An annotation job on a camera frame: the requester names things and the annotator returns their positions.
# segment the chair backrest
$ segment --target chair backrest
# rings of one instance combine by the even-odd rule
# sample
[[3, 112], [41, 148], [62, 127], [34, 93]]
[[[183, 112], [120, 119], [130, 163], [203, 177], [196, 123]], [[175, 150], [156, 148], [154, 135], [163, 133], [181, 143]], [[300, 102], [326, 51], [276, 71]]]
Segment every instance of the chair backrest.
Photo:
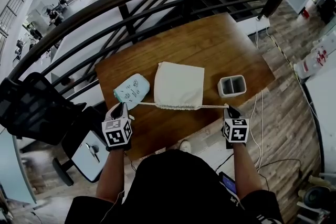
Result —
[[15, 136], [57, 145], [84, 107], [66, 100], [40, 73], [0, 84], [0, 124]]

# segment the black metal railing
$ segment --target black metal railing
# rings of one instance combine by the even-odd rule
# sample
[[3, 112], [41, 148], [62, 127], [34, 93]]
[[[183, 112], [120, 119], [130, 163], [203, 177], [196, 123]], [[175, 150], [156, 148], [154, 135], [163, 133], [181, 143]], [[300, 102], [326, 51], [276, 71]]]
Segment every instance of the black metal railing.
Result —
[[17, 13], [25, 0], [9, 0], [5, 8], [0, 14], [0, 30], [4, 35], [8, 35], [8, 31], [17, 16]]
[[[122, 17], [125, 19], [126, 16], [133, 16], [134, 14], [136, 14], [136, 12], [138, 12], [141, 8], [143, 8], [142, 11], [148, 10], [150, 9], [153, 5], [158, 4], [158, 5], [163, 5], [167, 2], [168, 0], [142, 0], [141, 2], [139, 2], [137, 4], [137, 6], [130, 11], [129, 13], [125, 13], [125, 10], [120, 10], [120, 13], [122, 15]], [[136, 25], [134, 26], [134, 31], [137, 30], [139, 27], [141, 27], [145, 21], [148, 20], [149, 16], [146, 16], [144, 18], [142, 18], [139, 22], [136, 23]], [[123, 31], [121, 31], [121, 28], [117, 29], [116, 31], [114, 31], [112, 33], [112, 35], [109, 37], [109, 39], [103, 44], [103, 46], [101, 47], [101, 51], [104, 50], [105, 48], [107, 48], [108, 46], [113, 46], [113, 44], [119, 42], [121, 39], [127, 37], [127, 35], [129, 35], [128, 33], [128, 29], [127, 27], [123, 29]], [[114, 54], [118, 51], [118, 49], [112, 51], [110, 54]], [[104, 60], [108, 55], [104, 55], [103, 57], [101, 57], [100, 59], [97, 59], [97, 61], [92, 62], [88, 68], [86, 69], [86, 71], [84, 72], [84, 76], [91, 73], [95, 67], [95, 64], [99, 61]], [[93, 75], [91, 76], [91, 78], [89, 79], [89, 82], [93, 82], [96, 79], [97, 76]]]
[[[191, 11], [190, 9], [190, 3], [192, 3], [193, 0], [175, 0], [168, 3], [162, 3], [156, 5], [155, 7], [150, 7], [148, 9], [144, 9], [141, 12], [134, 13], [133, 11], [129, 12], [126, 3], [132, 1], [132, 0], [98, 0], [91, 5], [85, 7], [84, 9], [80, 10], [78, 13], [74, 14], [67, 20], [65, 20], [62, 24], [57, 26], [52, 32], [50, 32], [48, 35], [46, 35], [44, 38], [40, 40], [40, 42], [35, 45], [28, 53], [27, 55], [18, 63], [18, 65], [14, 68], [14, 70], [10, 73], [9, 78], [16, 81], [20, 78], [20, 76], [36, 61], [39, 59], [39, 57], [45, 53], [48, 49], [50, 49], [54, 44], [56, 44], [58, 41], [63, 39], [65, 36], [67, 36], [72, 31], [76, 30], [78, 27], [84, 25], [88, 21], [96, 18], [97, 16], [113, 9], [113, 8], [119, 8], [121, 13], [123, 14], [123, 20], [105, 28], [104, 30], [96, 33], [89, 39], [83, 41], [82, 43], [78, 44], [71, 50], [69, 50], [66, 54], [62, 55], [59, 59], [57, 59], [55, 62], [53, 62], [48, 68], [46, 68], [42, 74], [45, 76], [48, 73], [50, 73], [52, 70], [54, 70], [57, 66], [62, 64], [64, 61], [69, 59], [71, 56], [75, 55], [80, 50], [86, 48], [91, 43], [97, 41], [98, 39], [113, 33], [117, 30], [120, 30], [121, 28], [125, 28], [126, 32], [128, 33], [128, 36], [124, 37], [123, 39], [118, 40], [117, 42], [114, 42], [113, 45], [109, 47], [105, 47], [102, 50], [100, 50], [98, 53], [93, 54], [91, 57], [85, 59], [83, 62], [78, 64], [77, 66], [71, 68], [68, 70], [65, 74], [63, 74], [61, 77], [59, 77], [56, 81], [53, 82], [53, 85], [56, 86], [60, 84], [65, 78], [73, 75], [75, 72], [81, 70], [82, 68], [89, 66], [92, 63], [95, 63], [98, 59], [101, 59], [102, 57], [106, 57], [107, 55], [113, 53], [114, 51], [118, 50], [121, 46], [129, 43], [129, 42], [136, 42], [139, 40], [139, 38], [148, 35], [150, 33], [155, 33], [159, 28], [162, 28], [164, 26], [170, 25], [173, 22], [182, 20], [183, 23], [189, 22], [190, 16], [193, 14], [198, 14], [204, 12], [203, 10], [195, 10]], [[221, 7], [223, 5], [233, 5], [233, 4], [239, 4], [239, 3], [248, 3], [248, 2], [254, 2], [259, 0], [241, 0], [241, 1], [235, 1], [235, 3], [225, 3], [221, 4]], [[267, 3], [265, 5], [260, 5], [259, 8], [262, 8], [262, 11], [258, 14], [259, 17], [265, 15], [266, 17], [269, 17], [273, 14], [273, 12], [276, 10], [276, 8], [279, 6], [280, 2], [282, 0], [267, 0]], [[156, 24], [154, 26], [148, 27], [141, 31], [136, 31], [137, 25], [135, 23], [139, 19], [147, 18], [148, 16], [151, 16], [154, 13], [160, 12], [162, 10], [166, 10], [172, 7], [179, 7], [181, 8], [181, 14], [179, 14], [177, 17], [172, 18], [170, 20], [167, 20], [165, 22]], [[206, 10], [214, 9], [215, 6], [208, 7]], [[243, 12], [243, 10], [237, 10], [234, 13]], [[83, 82], [84, 80], [87, 80], [91, 78], [92, 76], [95, 76], [96, 73], [94, 70], [87, 72], [82, 78], [72, 83], [67, 88], [63, 89], [61, 93], [65, 93], [72, 89], [74, 86], [78, 85], [79, 83]], [[87, 91], [88, 89], [92, 88], [93, 86], [97, 85], [98, 81], [95, 80], [90, 85], [86, 86], [82, 90], [76, 92], [76, 94], [71, 95], [68, 99], [71, 100], [75, 96], [78, 96], [79, 94], [82, 94], [83, 92]]]

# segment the white pen holder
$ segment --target white pen holder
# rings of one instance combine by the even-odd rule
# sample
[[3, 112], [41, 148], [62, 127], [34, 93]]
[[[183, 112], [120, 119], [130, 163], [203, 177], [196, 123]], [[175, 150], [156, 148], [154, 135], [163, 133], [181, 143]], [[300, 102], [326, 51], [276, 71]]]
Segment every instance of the white pen holder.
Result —
[[235, 97], [246, 92], [246, 82], [242, 75], [221, 78], [217, 87], [222, 98]]

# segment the white bottle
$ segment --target white bottle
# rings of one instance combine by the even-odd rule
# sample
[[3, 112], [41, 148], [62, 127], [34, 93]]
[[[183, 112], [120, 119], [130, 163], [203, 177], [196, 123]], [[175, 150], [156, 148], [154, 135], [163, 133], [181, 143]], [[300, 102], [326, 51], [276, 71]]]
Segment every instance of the white bottle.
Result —
[[305, 79], [319, 71], [326, 60], [327, 52], [323, 46], [321, 46], [308, 54], [304, 60], [294, 64], [294, 71], [298, 74], [300, 79]]

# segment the white desk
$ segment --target white desk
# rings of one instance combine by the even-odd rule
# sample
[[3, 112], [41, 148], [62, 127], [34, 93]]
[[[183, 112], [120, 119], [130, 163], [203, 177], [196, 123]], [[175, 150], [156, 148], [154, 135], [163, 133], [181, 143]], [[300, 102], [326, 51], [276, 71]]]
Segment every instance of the white desk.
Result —
[[312, 76], [306, 86], [319, 118], [326, 173], [336, 172], [336, 51], [325, 66]]
[[[96, 156], [99, 161], [96, 160], [90, 153], [86, 143], [89, 146], [94, 146], [98, 149]], [[106, 150], [106, 146], [102, 143], [101, 139], [90, 131], [76, 150], [71, 160], [90, 181], [94, 181], [103, 170], [108, 156], [109, 152]]]
[[0, 183], [9, 199], [35, 204], [36, 198], [26, 176], [16, 138], [4, 129], [0, 133]]

